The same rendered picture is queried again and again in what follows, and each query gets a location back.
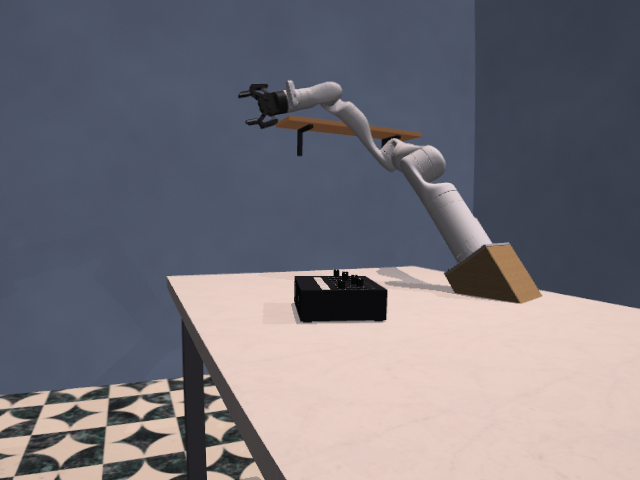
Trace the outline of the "black lighting desk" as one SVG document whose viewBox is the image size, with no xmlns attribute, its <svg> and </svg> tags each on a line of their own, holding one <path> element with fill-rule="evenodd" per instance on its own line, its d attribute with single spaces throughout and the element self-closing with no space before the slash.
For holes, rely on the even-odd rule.
<svg viewBox="0 0 640 480">
<path fill-rule="evenodd" d="M 342 276 L 339 270 L 333 276 L 294 276 L 294 303 L 303 323 L 387 320 L 387 295 L 370 278 L 348 276 L 347 271 Z"/>
</svg>

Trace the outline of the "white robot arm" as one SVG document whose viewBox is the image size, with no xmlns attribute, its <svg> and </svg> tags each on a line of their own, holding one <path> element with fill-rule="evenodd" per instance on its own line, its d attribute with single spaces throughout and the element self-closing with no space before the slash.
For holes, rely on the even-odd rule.
<svg viewBox="0 0 640 480">
<path fill-rule="evenodd" d="M 342 88 L 335 82 L 326 82 L 295 91 L 293 81 L 289 80 L 286 81 L 284 92 L 288 100 L 287 113 L 309 109 L 320 104 L 325 110 L 342 120 L 384 168 L 394 172 L 395 166 L 403 172 L 457 263 L 482 245 L 492 244 L 453 184 L 430 183 L 441 177 L 446 169 L 445 160 L 436 148 L 429 145 L 409 146 L 409 144 L 399 143 L 397 139 L 391 139 L 379 150 L 373 142 L 366 117 L 351 102 L 339 100 L 342 96 Z"/>
</svg>

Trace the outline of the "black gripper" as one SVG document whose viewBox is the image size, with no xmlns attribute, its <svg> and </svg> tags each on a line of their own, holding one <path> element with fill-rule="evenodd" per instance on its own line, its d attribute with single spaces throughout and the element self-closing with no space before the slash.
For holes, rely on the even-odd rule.
<svg viewBox="0 0 640 480">
<path fill-rule="evenodd" d="M 254 88 L 257 87 L 257 88 Z M 265 92 L 261 94 L 255 90 L 261 90 Z M 238 94 L 238 98 L 253 97 L 258 101 L 258 106 L 262 115 L 259 119 L 246 120 L 246 124 L 255 125 L 258 124 L 261 129 L 276 125 L 278 119 L 275 115 L 284 114 L 288 112 L 288 100 L 284 91 L 268 92 L 268 84 L 251 84 L 249 91 L 242 91 Z M 263 119 L 268 115 L 272 117 L 270 121 L 264 122 Z M 272 125 L 273 124 L 273 125 Z M 266 126 L 268 125 L 268 126 Z M 266 126 L 266 127 L 265 127 Z"/>
</svg>

